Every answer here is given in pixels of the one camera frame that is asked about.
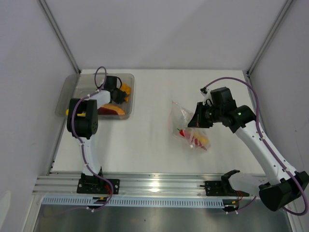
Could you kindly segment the red chili pepper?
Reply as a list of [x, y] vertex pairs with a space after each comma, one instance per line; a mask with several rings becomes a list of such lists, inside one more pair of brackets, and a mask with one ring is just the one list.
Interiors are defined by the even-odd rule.
[[194, 132], [198, 132], [201, 134], [204, 134], [204, 133], [198, 131], [197, 129], [192, 129], [192, 128], [186, 128], [186, 129], [181, 129], [181, 130], [178, 129], [178, 132], [179, 132], [179, 135], [188, 142], [191, 149], [201, 149], [204, 151], [208, 150], [210, 142], [207, 144], [202, 144], [198, 142], [197, 139], [194, 138]]

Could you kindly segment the grey translucent plastic tray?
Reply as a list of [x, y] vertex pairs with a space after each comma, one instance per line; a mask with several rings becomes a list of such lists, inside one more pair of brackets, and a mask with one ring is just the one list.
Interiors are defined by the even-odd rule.
[[[122, 84], [126, 84], [131, 88], [131, 93], [128, 96], [128, 101], [122, 104], [117, 104], [112, 102], [113, 105], [121, 108], [125, 114], [124, 115], [102, 115], [100, 114], [98, 118], [100, 120], [120, 120], [128, 119], [133, 108], [134, 102], [134, 87], [135, 87], [135, 77], [130, 73], [111, 73], [112, 76], [117, 76], [122, 81]], [[69, 75], [62, 87], [56, 109], [55, 115], [58, 117], [65, 117], [66, 110], [69, 108], [69, 102], [71, 98], [82, 98], [88, 94], [91, 94], [96, 90], [94, 83], [94, 73], [90, 74], [72, 74]]]

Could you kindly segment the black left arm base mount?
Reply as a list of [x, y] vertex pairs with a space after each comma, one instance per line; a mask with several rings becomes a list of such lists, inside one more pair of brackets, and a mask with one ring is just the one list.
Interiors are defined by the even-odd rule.
[[110, 184], [95, 176], [88, 179], [81, 178], [76, 191], [79, 194], [108, 194], [113, 188], [113, 194], [117, 195], [119, 193], [120, 180], [108, 179], [108, 181]]

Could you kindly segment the clear pink zip top bag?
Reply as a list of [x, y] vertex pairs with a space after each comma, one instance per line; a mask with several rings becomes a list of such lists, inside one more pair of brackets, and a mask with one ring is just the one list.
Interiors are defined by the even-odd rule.
[[[191, 149], [188, 142], [179, 135], [178, 129], [181, 130], [181, 129], [189, 128], [187, 125], [188, 125], [189, 121], [192, 119], [192, 117], [193, 117], [193, 113], [191, 111], [182, 107], [178, 103], [172, 101], [171, 102], [171, 111], [170, 111], [169, 119], [168, 119], [169, 131], [170, 131], [171, 135], [174, 138], [176, 138], [182, 144], [182, 146], [184, 148], [190, 149], [190, 150], [194, 151], [195, 153], [206, 152], [206, 151], [201, 150], [201, 149]], [[195, 129], [204, 133], [207, 136], [204, 129], [199, 129], [199, 128], [195, 128]]]

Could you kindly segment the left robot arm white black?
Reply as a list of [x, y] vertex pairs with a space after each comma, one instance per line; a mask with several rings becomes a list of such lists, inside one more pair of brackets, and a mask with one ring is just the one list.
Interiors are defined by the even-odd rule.
[[119, 105], [127, 102], [130, 94], [131, 87], [124, 84], [120, 77], [107, 75], [95, 92], [70, 100], [66, 111], [67, 130], [81, 147], [84, 162], [77, 193], [117, 192], [119, 182], [103, 177], [94, 135], [98, 131], [98, 116], [126, 115]]

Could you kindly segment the orange ginger root toy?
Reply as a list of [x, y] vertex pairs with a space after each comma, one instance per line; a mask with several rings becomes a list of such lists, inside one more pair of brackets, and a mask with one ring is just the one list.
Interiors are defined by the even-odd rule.
[[126, 93], [126, 96], [124, 97], [124, 101], [128, 102], [129, 101], [129, 96], [131, 95], [131, 87], [128, 86], [125, 83], [122, 83], [120, 90]]

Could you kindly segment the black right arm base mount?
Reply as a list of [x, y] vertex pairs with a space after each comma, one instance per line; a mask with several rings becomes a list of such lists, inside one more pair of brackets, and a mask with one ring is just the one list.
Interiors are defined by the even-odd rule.
[[207, 196], [249, 197], [248, 193], [233, 190], [230, 184], [224, 181], [205, 181], [200, 187], [205, 189]]

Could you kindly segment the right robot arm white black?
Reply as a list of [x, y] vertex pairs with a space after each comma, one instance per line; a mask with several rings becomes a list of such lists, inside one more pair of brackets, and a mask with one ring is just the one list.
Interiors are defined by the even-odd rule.
[[232, 170], [221, 177], [220, 188], [226, 195], [240, 190], [257, 196], [271, 211], [277, 211], [304, 195], [309, 175], [298, 172], [260, 130], [259, 122], [250, 107], [238, 107], [227, 87], [208, 90], [202, 88], [205, 100], [197, 103], [188, 123], [190, 128], [211, 128], [214, 123], [228, 127], [252, 152], [266, 178]]

